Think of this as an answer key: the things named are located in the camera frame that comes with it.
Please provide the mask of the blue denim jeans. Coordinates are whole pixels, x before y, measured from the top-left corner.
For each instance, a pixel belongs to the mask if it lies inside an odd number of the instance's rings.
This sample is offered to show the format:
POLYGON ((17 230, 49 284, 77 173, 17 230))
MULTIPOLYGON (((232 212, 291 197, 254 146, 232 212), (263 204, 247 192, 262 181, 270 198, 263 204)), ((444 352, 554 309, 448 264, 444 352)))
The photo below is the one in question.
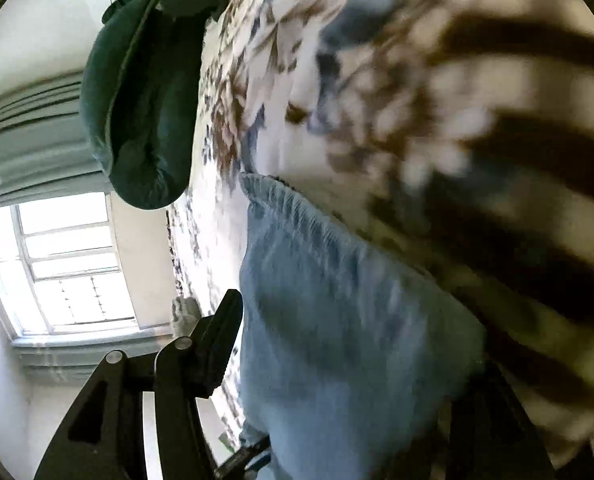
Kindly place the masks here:
POLYGON ((279 180, 244 174, 239 397, 265 479, 373 479, 482 357, 476 318, 279 180))

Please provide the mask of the folded grey towel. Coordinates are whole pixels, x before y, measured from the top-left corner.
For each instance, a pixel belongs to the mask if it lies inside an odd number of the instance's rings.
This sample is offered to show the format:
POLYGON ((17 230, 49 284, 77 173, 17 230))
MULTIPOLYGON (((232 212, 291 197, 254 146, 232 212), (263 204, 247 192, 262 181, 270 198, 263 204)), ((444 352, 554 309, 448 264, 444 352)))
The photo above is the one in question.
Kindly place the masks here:
POLYGON ((193 297, 177 296, 171 304, 171 328, 175 338, 190 336, 201 319, 198 302, 193 297))

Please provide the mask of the dark green plush blanket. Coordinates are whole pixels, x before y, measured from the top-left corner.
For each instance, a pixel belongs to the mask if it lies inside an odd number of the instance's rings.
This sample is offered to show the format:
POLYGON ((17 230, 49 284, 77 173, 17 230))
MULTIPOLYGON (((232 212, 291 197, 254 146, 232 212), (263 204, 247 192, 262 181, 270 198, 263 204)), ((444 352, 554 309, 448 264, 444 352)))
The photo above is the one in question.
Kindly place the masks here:
POLYGON ((228 0, 114 0, 84 68, 80 116, 122 200, 163 208, 190 178, 201 53, 228 0))

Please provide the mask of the floral bed blanket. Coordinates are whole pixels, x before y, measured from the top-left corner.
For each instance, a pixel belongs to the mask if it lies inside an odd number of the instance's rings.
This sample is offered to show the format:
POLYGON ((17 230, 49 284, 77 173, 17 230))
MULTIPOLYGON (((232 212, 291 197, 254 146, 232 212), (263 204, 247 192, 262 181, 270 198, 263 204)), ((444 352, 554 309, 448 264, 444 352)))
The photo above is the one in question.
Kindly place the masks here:
POLYGON ((190 186, 203 307, 245 250, 242 174, 295 188, 480 319, 529 425, 483 440, 594 479, 594 2, 231 0, 209 26, 190 186))

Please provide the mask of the window with white frame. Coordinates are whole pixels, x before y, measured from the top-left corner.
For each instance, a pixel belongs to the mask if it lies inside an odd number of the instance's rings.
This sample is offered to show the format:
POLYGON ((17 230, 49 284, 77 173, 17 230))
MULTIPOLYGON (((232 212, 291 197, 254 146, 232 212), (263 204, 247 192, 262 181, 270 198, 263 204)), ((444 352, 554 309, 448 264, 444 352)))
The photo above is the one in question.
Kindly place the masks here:
POLYGON ((167 325, 167 216, 93 192, 0 207, 0 319, 12 339, 132 335, 167 325))

